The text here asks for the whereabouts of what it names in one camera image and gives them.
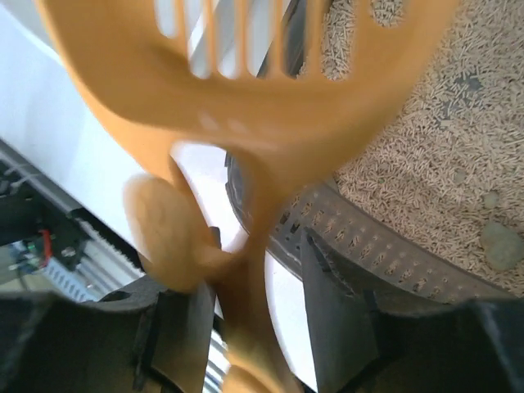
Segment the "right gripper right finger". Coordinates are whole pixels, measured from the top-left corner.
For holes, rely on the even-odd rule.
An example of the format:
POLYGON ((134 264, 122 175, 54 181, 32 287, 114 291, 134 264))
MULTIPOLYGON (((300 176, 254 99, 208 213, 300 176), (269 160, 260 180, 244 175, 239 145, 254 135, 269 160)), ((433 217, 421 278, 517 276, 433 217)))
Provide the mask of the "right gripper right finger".
POLYGON ((340 282, 330 249, 310 228, 300 244, 309 340, 319 392, 370 392, 391 353, 374 318, 374 294, 340 282))

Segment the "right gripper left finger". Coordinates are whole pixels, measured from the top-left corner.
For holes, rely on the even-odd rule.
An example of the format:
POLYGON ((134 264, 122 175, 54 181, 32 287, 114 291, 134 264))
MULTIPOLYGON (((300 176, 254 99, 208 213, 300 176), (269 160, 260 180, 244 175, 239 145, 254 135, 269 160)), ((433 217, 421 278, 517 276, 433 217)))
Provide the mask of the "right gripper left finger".
POLYGON ((134 342, 134 390, 203 391, 215 294, 205 284, 191 294, 178 293, 148 276, 134 283, 134 294, 151 301, 134 342))

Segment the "orange litter scoop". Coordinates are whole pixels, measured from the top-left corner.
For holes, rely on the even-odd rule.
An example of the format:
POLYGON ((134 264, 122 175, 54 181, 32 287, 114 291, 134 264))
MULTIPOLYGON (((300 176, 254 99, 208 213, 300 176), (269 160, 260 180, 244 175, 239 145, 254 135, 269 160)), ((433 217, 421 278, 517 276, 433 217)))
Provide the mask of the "orange litter scoop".
POLYGON ((282 4, 263 79, 247 67, 247 6, 234 4, 237 76, 218 69, 215 16, 204 2, 210 75, 188 64, 184 5, 165 37, 151 1, 40 1, 38 12, 81 97, 145 170, 129 181, 124 208, 142 266, 178 292, 202 283, 222 308, 226 392, 297 392, 270 318, 264 281, 269 234, 285 202, 358 155, 400 111, 448 27, 454 1, 410 1, 397 26, 380 26, 368 1, 355 7, 347 79, 321 71, 324 4, 306 5, 306 74, 284 72, 282 4), (216 245, 197 199, 170 155, 177 142, 232 152, 251 177, 252 224, 238 251, 216 245))

